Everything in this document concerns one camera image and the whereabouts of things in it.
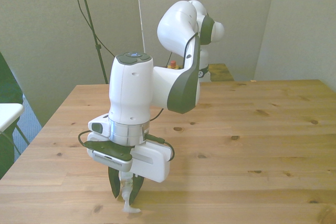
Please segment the control buttons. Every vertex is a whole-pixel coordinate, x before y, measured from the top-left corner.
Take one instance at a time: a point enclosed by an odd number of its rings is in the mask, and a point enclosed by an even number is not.
[[[150,61],[152,59],[152,57],[149,55],[141,52],[126,52],[122,55],[118,55],[116,58],[118,62],[123,65],[134,65],[137,63]]]

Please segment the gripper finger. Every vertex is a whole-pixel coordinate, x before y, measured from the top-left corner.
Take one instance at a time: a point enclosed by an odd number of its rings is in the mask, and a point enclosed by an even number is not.
[[[109,167],[109,179],[113,195],[117,198],[120,193],[119,171]]]

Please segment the cable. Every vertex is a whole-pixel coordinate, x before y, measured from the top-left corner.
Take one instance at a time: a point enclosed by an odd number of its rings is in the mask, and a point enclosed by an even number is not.
[[[186,56],[186,53],[187,53],[188,45],[189,45],[190,41],[191,41],[193,38],[196,37],[197,34],[198,34],[198,32],[195,33],[195,34],[188,40],[187,44],[185,45],[185,48],[184,48],[184,55],[183,55],[183,68],[184,68],[185,56]]]
[[[171,52],[171,53],[170,53],[170,55],[169,55],[169,59],[168,59],[168,62],[167,62],[167,64],[166,64],[166,66],[165,66],[165,67],[168,67],[168,64],[169,64],[169,61],[170,61],[170,57],[172,56],[172,54],[173,54],[173,52]]]
[[[16,149],[16,151],[18,152],[18,154],[21,155],[21,152],[19,151],[19,149],[14,144],[14,140],[12,140],[9,136],[7,136],[7,134],[5,132],[0,131],[0,135],[1,134],[3,134],[5,136],[5,138],[7,138],[10,141],[10,143],[14,146],[14,148]]]
[[[159,115],[162,113],[163,109],[160,110],[160,112],[156,115],[156,117],[150,119],[150,122],[154,121],[155,119],[157,119],[159,117]]]
[[[170,143],[168,143],[167,141],[164,141],[164,143],[165,143],[166,145],[168,145],[168,146],[170,147],[170,149],[172,149],[172,153],[173,153],[173,155],[172,155],[172,157],[170,158],[170,160],[168,160],[168,162],[169,162],[169,161],[171,161],[171,160],[174,159],[174,157],[175,157],[175,150],[174,150],[173,146],[172,146]]]
[[[83,15],[83,17],[84,17],[86,23],[88,24],[88,26],[90,27],[91,31],[93,32],[92,27],[90,26],[88,20],[86,19],[86,16],[84,15],[84,13],[83,13],[83,11],[82,11],[82,8],[80,7],[79,0],[77,0],[77,3],[78,3],[79,10],[80,10],[80,12],[82,13],[82,15]],[[96,33],[94,33],[94,34],[95,34],[97,40],[102,44],[102,46],[105,47],[105,49],[106,49],[110,54],[112,54],[113,57],[115,57],[115,55],[114,55],[114,54],[113,54],[113,53],[112,53],[112,52],[111,52],[111,51],[110,51],[110,50],[103,44],[103,42],[101,42],[101,40],[98,38],[97,34],[96,34]]]
[[[80,142],[80,144],[81,144],[82,146],[84,146],[84,143],[83,143],[82,140],[80,139],[80,136],[82,136],[82,135],[85,134],[85,133],[89,133],[89,132],[92,132],[92,131],[83,131],[83,132],[79,133],[79,135],[78,135],[78,141]]]

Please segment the wooden table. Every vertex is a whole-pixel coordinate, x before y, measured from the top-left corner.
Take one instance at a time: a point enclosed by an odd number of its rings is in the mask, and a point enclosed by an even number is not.
[[[194,110],[163,111],[150,132],[176,158],[166,181],[145,180],[139,214],[77,141],[109,107],[107,85],[73,90],[0,180],[0,223],[336,222],[336,94],[322,82],[202,83]]]
[[[223,63],[209,64],[209,72],[211,81],[234,81],[227,66]]]

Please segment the small white object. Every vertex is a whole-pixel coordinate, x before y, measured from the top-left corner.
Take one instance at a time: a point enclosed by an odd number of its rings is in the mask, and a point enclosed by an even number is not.
[[[132,192],[132,185],[133,185],[133,174],[132,173],[126,173],[126,176],[128,174],[131,175],[131,177],[127,176],[127,178],[123,178],[123,172],[121,172],[121,184],[122,184],[122,193],[121,196],[123,200],[125,200],[124,208],[122,209],[123,212],[128,212],[130,214],[135,214],[137,212],[141,212],[139,208],[133,208],[130,206],[130,195]]]

